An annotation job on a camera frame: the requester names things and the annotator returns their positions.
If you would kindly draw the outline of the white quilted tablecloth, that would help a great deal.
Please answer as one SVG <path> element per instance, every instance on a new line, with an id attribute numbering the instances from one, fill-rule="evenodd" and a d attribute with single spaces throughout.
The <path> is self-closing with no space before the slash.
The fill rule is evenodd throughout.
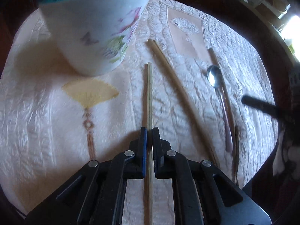
<path id="1" fill-rule="evenodd" d="M 273 102 L 271 84 L 255 48 L 232 28 L 202 11 L 172 0 L 150 0 L 122 64 L 87 78 L 67 63 L 50 36 L 39 10 L 20 26 L 1 76 L 1 187 L 21 212 L 29 213 L 89 161 L 82 102 L 69 94 L 91 94 L 103 81 L 116 97 L 92 106 L 90 118 L 96 159 L 124 151 L 146 123 L 146 63 L 153 67 L 153 125 L 172 148 L 187 158 L 207 157 L 199 132 L 213 144 L 226 175 L 232 157 L 225 150 L 220 101 L 206 78 L 210 59 L 180 52 L 177 34 L 187 45 L 212 48 L 222 71 L 239 137 L 238 181 L 244 186 L 273 151 L 278 124 L 245 107 L 250 94 Z M 147 40 L 155 40 L 194 102 L 198 130 L 186 113 L 176 87 Z"/>

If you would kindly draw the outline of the floral cup with teal interior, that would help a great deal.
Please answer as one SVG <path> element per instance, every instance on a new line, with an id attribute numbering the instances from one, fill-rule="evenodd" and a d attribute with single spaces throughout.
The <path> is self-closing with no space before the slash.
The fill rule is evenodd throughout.
<path id="1" fill-rule="evenodd" d="M 86 76 L 123 61 L 149 0 L 38 0 L 46 26 L 69 64 Z"/>

